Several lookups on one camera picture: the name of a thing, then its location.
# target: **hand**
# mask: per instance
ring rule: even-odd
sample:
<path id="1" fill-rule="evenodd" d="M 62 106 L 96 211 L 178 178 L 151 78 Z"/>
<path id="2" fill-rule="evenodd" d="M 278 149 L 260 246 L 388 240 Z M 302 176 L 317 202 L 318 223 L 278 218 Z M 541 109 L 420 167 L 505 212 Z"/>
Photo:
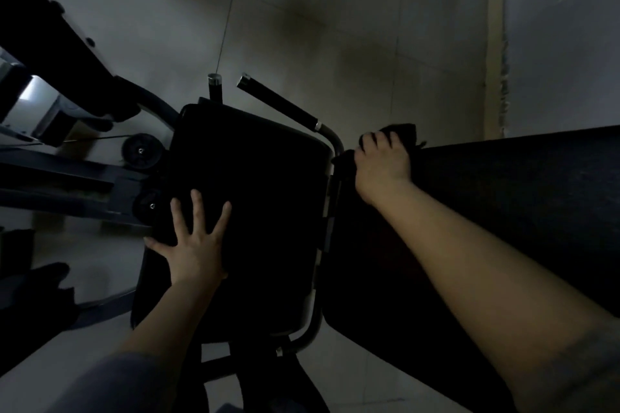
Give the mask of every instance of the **hand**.
<path id="1" fill-rule="evenodd" d="M 190 234 L 181 213 L 181 202 L 173 198 L 170 202 L 172 222 L 177 235 L 174 247 L 159 243 L 154 238 L 145 237 L 144 244 L 168 260 L 172 284 L 191 282 L 205 290 L 215 290 L 222 279 L 228 275 L 222 268 L 222 238 L 231 215 L 232 206 L 224 204 L 222 215 L 213 232 L 205 229 L 205 209 L 202 195 L 198 190 L 191 191 L 193 204 L 193 232 Z"/>
<path id="2" fill-rule="evenodd" d="M 355 188 L 361 198 L 377 207 L 382 197 L 398 190 L 402 185 L 411 186 L 409 155 L 395 132 L 390 133 L 390 142 L 381 131 L 375 133 L 377 142 L 370 133 L 361 141 L 362 150 L 355 150 Z"/>

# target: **white wall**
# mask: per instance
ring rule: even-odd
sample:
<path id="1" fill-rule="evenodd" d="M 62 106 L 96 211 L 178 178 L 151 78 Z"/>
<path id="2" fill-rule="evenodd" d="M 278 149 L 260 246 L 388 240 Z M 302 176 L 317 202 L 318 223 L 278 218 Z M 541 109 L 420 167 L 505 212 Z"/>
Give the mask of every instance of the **white wall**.
<path id="1" fill-rule="evenodd" d="M 620 124 L 618 0 L 507 0 L 507 135 Z"/>

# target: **finger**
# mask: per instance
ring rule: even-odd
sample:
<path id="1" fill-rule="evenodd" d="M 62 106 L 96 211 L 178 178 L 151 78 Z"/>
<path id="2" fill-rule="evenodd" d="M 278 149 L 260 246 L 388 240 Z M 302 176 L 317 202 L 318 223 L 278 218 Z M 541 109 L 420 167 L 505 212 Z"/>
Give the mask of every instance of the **finger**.
<path id="1" fill-rule="evenodd" d="M 194 224 L 193 235 L 197 232 L 206 233 L 205 229 L 205 206 L 202 203 L 202 195 L 197 189 L 191 191 L 191 205 L 193 207 Z"/>
<path id="2" fill-rule="evenodd" d="M 161 256 L 168 258 L 168 255 L 172 251 L 172 247 L 165 245 L 163 243 L 159 243 L 153 237 L 144 237 L 144 245 L 154 252 L 159 253 Z"/>
<path id="3" fill-rule="evenodd" d="M 404 149 L 405 146 L 400 141 L 400 137 L 394 131 L 389 134 L 389 139 L 392 142 L 392 149 Z"/>
<path id="4" fill-rule="evenodd" d="M 364 151 L 361 147 L 355 149 L 355 153 L 353 154 L 353 159 L 355 160 L 355 165 L 360 166 L 360 161 L 366 157 Z"/>
<path id="5" fill-rule="evenodd" d="M 220 216 L 220 220 L 215 227 L 213 228 L 212 235 L 216 237 L 223 237 L 224 232 L 226 231 L 226 226 L 228 225 L 228 220 L 231 217 L 231 212 L 233 210 L 233 206 L 230 204 L 230 201 L 226 201 L 224 203 L 224 207 L 222 207 L 222 215 Z"/>
<path id="6" fill-rule="evenodd" d="M 364 146 L 364 153 L 366 155 L 371 154 L 377 150 L 377 145 L 375 144 L 375 141 L 373 140 L 373 135 L 371 133 L 367 133 L 361 138 L 361 144 Z"/>
<path id="7" fill-rule="evenodd" d="M 377 149 L 379 150 L 387 150 L 389 149 L 388 137 L 382 132 L 376 132 L 375 137 L 377 138 Z"/>
<path id="8" fill-rule="evenodd" d="M 172 223 L 174 224 L 174 233 L 177 235 L 177 241 L 182 241 L 189 236 L 187 225 L 181 212 L 181 201 L 172 198 L 170 201 L 170 210 L 172 211 Z"/>

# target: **tiled floor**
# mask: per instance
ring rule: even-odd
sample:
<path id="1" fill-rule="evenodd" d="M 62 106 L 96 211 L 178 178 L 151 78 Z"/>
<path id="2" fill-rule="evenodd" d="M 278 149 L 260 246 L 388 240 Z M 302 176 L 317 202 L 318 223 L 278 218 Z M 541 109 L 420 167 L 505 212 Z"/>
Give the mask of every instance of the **tiled floor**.
<path id="1" fill-rule="evenodd" d="M 390 122 L 415 122 L 429 146 L 482 139 L 486 0 L 59 0 L 111 69 L 176 109 L 224 80 L 224 102 L 295 126 L 234 87 L 248 72 L 318 116 L 353 146 Z M 171 133 L 142 113 L 111 134 Z M 121 140 L 89 158 L 120 160 Z M 81 299 L 135 284 L 138 233 L 93 221 L 0 210 L 0 225 L 37 228 L 36 262 L 71 263 Z M 45 408 L 128 331 L 127 317 L 64 333 L 0 379 L 0 405 Z M 204 355 L 225 352 L 205 347 Z M 459 406 L 325 325 L 299 358 L 334 412 L 455 412 Z M 241 404 L 236 378 L 207 385 L 212 410 Z"/>

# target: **gray sleeve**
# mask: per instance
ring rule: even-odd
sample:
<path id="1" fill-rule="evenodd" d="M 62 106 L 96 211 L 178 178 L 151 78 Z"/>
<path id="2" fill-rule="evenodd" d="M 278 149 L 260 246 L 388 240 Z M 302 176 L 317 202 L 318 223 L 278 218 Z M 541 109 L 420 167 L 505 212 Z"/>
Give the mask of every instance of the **gray sleeve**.
<path id="1" fill-rule="evenodd" d="M 620 411 L 620 320 L 589 333 L 515 389 L 521 413 Z"/>
<path id="2" fill-rule="evenodd" d="M 114 354 L 78 378 L 47 413 L 163 412 L 171 383 L 155 358 Z"/>

